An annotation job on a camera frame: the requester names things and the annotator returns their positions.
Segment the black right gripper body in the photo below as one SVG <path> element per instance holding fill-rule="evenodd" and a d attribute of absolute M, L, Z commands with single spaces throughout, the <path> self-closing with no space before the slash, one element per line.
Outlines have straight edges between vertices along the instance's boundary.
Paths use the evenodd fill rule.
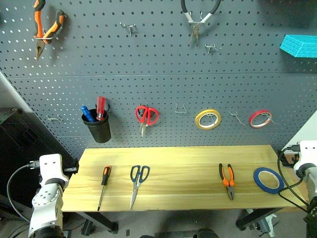
<path fill-rule="evenodd" d="M 282 150 L 282 165 L 284 167 L 294 167 L 294 165 L 299 161 L 299 145 L 287 146 Z"/>

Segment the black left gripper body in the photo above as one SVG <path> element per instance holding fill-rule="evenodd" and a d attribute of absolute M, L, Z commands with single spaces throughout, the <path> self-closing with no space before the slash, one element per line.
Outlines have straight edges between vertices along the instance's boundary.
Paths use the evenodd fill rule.
<path fill-rule="evenodd" d="M 72 167 L 64 169 L 64 172 L 76 174 L 78 173 L 78 170 L 79 170 L 79 161 L 78 159 L 76 159 Z"/>

